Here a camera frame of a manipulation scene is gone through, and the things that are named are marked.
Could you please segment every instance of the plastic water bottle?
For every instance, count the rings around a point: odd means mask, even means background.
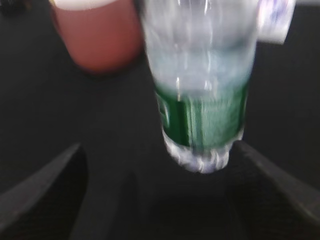
[[[146,52],[170,155],[192,172],[224,168],[242,138],[257,0],[146,0]]]

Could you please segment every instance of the bottle bottom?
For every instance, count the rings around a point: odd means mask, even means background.
[[[236,140],[241,140],[244,135],[244,130],[219,148],[212,148],[206,152],[195,152],[191,147],[179,145],[170,139],[165,131],[163,138],[166,149],[172,158],[182,167],[190,172],[199,172],[202,174],[210,174],[215,171],[225,168],[229,161],[229,151]]]

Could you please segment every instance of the white cup rim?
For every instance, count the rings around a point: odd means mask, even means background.
[[[50,0],[57,8],[71,11],[96,9],[118,0]]]

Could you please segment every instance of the dark background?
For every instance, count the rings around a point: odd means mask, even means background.
[[[244,140],[320,190],[319,29],[320,8],[297,6],[284,45],[258,44]],[[56,34],[47,1],[0,16],[0,193],[80,142],[90,183],[78,224],[83,239],[105,235],[127,173],[171,161],[159,126],[143,54],[119,74],[88,76]]]

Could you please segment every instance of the red cup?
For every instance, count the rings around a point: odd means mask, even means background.
[[[130,63],[143,46],[132,0],[50,0],[55,28],[84,70],[101,74]]]

